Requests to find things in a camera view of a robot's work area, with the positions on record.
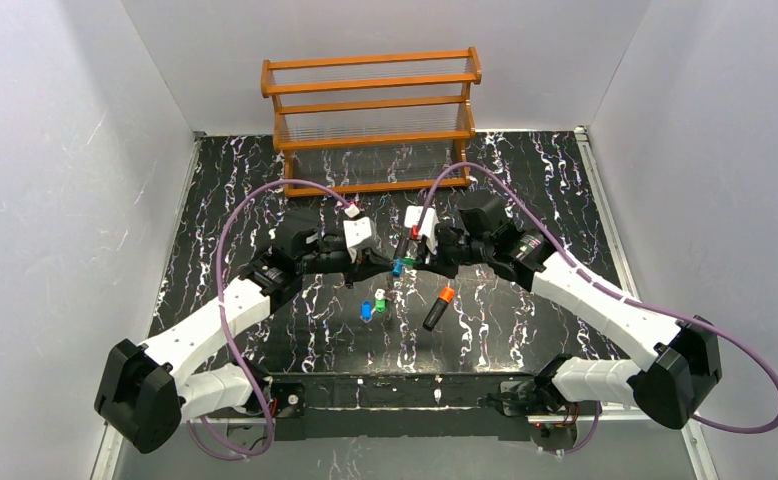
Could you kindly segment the blue key tag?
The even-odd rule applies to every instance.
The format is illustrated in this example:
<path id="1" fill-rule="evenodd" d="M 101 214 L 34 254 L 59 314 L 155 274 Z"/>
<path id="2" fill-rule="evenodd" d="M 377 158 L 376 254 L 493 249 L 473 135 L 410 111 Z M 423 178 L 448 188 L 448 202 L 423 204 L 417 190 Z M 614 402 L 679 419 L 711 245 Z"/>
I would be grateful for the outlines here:
<path id="1" fill-rule="evenodd" d="M 364 323 L 369 323 L 372 320 L 372 304 L 369 301 L 364 301 L 361 304 L 360 319 Z"/>

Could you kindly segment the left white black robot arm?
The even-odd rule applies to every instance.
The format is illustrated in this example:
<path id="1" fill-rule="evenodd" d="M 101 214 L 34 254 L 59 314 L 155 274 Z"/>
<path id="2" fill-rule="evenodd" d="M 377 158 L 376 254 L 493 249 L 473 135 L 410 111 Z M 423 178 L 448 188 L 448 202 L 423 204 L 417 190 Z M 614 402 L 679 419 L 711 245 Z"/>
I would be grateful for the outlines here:
<path id="1" fill-rule="evenodd" d="M 271 380 L 259 367 L 241 355 L 216 370 L 199 367 L 289 305 L 307 275 L 339 273 L 352 285 L 390 272 L 393 262 L 377 243 L 376 223 L 364 215 L 322 231 L 306 211 L 286 214 L 222 299 L 140 344 L 124 339 L 109 351 L 95 411 L 142 454 L 163 446 L 181 424 L 218 410 L 257 407 L 270 416 Z"/>

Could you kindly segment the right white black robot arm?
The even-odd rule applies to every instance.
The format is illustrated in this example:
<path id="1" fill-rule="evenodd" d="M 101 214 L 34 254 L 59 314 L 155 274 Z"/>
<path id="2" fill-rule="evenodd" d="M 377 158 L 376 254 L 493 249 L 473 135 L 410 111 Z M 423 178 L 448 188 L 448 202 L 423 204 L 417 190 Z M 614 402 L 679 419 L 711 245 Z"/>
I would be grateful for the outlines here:
<path id="1" fill-rule="evenodd" d="M 497 395 L 506 408 L 555 412 L 568 404 L 635 405 L 656 423 L 682 428 L 721 379 L 717 336 L 700 324 L 633 305 L 632 297 L 561 254 L 538 228 L 521 228 L 504 200 L 477 191 L 458 205 L 461 227 L 434 209 L 410 206 L 404 226 L 417 241 L 414 263 L 446 278 L 484 264 L 500 278 L 576 315 L 623 350 L 624 360 L 561 354 L 528 386 Z"/>

